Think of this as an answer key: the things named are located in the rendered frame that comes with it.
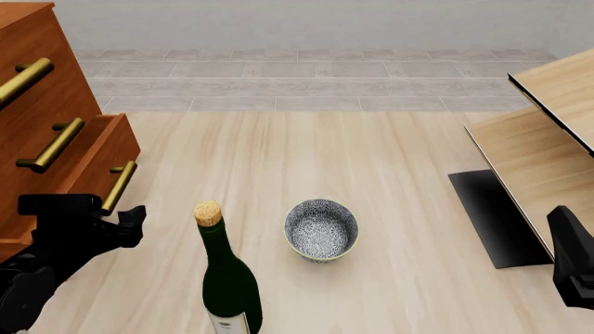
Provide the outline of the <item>pale wooden shelf unit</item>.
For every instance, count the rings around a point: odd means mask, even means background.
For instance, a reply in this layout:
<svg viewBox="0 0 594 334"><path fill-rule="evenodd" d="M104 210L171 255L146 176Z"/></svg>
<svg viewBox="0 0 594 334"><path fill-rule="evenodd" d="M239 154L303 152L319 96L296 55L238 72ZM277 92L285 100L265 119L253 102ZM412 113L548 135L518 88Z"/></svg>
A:
<svg viewBox="0 0 594 334"><path fill-rule="evenodd" d="M466 125L488 167L449 176L497 269L554 261L560 205L594 235L594 49L509 80L531 106Z"/></svg>

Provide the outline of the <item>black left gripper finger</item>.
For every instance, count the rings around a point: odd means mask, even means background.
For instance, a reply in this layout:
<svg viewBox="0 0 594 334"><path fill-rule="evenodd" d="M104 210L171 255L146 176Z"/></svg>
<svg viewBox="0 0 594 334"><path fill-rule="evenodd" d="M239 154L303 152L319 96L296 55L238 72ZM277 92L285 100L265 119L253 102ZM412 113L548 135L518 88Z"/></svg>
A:
<svg viewBox="0 0 594 334"><path fill-rule="evenodd" d="M129 211L118 211L118 239L122 248L134 248L143 238L146 207L137 205Z"/></svg>

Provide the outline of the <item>wooden cabinet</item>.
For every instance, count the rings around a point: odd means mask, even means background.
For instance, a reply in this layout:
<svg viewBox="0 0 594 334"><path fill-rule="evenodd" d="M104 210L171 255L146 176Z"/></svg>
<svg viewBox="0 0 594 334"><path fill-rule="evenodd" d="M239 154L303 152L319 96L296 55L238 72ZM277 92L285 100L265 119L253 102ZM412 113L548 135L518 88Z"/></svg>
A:
<svg viewBox="0 0 594 334"><path fill-rule="evenodd" d="M32 243L25 194L94 194L129 180L127 117L101 112L50 2L0 3L0 262Z"/></svg>

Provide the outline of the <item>dark green wine bottle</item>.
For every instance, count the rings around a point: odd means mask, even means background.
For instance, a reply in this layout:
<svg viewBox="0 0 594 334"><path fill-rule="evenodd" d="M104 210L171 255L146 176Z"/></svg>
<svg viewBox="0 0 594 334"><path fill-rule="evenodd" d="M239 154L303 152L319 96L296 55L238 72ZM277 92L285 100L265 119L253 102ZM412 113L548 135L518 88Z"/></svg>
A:
<svg viewBox="0 0 594 334"><path fill-rule="evenodd" d="M216 334L258 334L263 310L256 278L231 249L224 220L198 229L207 253L203 304Z"/></svg>

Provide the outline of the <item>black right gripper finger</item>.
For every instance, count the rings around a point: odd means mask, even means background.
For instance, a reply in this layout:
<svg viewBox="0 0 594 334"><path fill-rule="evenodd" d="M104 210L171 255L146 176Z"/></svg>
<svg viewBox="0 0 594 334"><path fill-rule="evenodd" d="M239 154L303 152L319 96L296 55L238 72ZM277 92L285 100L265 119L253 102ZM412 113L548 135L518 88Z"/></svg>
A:
<svg viewBox="0 0 594 334"><path fill-rule="evenodd" d="M574 213L559 205L547 215L554 252L554 277L594 275L594 237Z"/></svg>

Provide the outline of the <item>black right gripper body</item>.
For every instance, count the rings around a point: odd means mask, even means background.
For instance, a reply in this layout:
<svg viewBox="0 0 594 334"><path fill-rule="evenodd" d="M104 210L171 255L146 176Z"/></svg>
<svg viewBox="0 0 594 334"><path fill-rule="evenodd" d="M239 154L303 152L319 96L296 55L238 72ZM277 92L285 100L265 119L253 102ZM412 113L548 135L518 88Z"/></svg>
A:
<svg viewBox="0 0 594 334"><path fill-rule="evenodd" d="M567 307L594 309L594 269L575 276L554 269L553 283Z"/></svg>

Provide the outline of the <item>cork stopper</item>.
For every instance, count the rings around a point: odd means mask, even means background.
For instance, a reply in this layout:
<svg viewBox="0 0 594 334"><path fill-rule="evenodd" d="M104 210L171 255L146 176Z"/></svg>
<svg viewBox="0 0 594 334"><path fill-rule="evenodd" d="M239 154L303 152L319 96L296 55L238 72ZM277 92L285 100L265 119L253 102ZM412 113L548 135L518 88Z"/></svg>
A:
<svg viewBox="0 0 594 334"><path fill-rule="evenodd" d="M222 219L222 210L215 200L205 200L194 208L194 218L201 227L212 227Z"/></svg>

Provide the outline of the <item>blue-white patterned bowl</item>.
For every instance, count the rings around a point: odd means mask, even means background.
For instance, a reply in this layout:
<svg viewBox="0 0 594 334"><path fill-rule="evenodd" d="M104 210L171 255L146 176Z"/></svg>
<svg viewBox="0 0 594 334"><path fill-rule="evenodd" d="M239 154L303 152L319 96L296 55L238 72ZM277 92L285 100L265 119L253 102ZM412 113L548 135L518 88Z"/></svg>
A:
<svg viewBox="0 0 594 334"><path fill-rule="evenodd" d="M330 199L307 199L287 214L283 233L306 261L339 261L358 241L358 221L348 208Z"/></svg>

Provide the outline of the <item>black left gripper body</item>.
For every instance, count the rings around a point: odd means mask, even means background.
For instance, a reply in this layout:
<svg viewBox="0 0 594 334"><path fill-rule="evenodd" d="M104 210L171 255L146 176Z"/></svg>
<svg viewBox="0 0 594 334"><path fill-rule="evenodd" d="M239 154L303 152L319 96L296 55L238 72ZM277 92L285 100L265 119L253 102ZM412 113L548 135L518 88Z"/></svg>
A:
<svg viewBox="0 0 594 334"><path fill-rule="evenodd" d="M123 228L111 222L105 222L92 216L90 227L91 250L94 253L105 253L123 246Z"/></svg>

